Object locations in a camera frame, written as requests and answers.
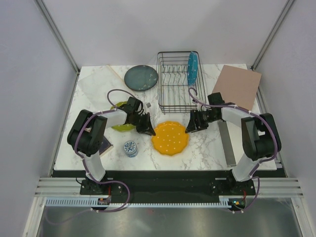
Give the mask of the blue polka dot plate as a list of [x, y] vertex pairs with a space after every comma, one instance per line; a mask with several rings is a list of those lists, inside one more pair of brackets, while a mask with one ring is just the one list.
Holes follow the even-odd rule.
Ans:
[[191, 51], [187, 64], [187, 83], [188, 86], [194, 85], [198, 76], [198, 54]]

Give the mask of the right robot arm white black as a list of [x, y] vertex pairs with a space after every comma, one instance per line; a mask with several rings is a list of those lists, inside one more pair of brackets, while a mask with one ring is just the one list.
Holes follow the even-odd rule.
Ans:
[[208, 95], [209, 103], [203, 103], [195, 98], [189, 88], [192, 101], [205, 107], [204, 110], [190, 111], [190, 120], [186, 133], [206, 130], [210, 123], [227, 121], [241, 129], [243, 155], [237, 165], [230, 171], [226, 182], [227, 191], [238, 194], [244, 188], [245, 181], [250, 180], [258, 167], [274, 160], [281, 150], [281, 141], [272, 114], [256, 114], [232, 102], [226, 103], [221, 93]]

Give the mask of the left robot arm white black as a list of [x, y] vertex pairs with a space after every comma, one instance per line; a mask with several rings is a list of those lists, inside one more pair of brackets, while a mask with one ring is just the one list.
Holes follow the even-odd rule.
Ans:
[[100, 148], [105, 129], [131, 124], [140, 134], [155, 136], [150, 114], [144, 112], [143, 102], [135, 97], [112, 110], [93, 113], [81, 110], [68, 134], [67, 143], [81, 158], [86, 176], [92, 180], [91, 188], [97, 194], [108, 190], [108, 181], [103, 179], [106, 171], [100, 159]]

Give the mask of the orange polka dot plate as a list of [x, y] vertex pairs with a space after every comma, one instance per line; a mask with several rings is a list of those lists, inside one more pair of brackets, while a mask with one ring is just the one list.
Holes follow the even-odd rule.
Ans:
[[189, 143], [190, 136], [186, 128], [176, 121], [165, 121], [158, 124], [152, 136], [153, 148], [162, 155], [173, 156], [184, 151]]

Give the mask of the green polka dot plate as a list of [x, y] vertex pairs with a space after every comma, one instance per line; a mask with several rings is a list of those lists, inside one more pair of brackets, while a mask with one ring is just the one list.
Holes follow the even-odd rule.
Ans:
[[[122, 105], [124, 105], [126, 103], [127, 103], [126, 101], [121, 101], [121, 102], [116, 103], [116, 106], [121, 107]], [[128, 131], [135, 129], [135, 126], [132, 124], [115, 125], [112, 127], [112, 129], [119, 131], [119, 132], [128, 132]]]

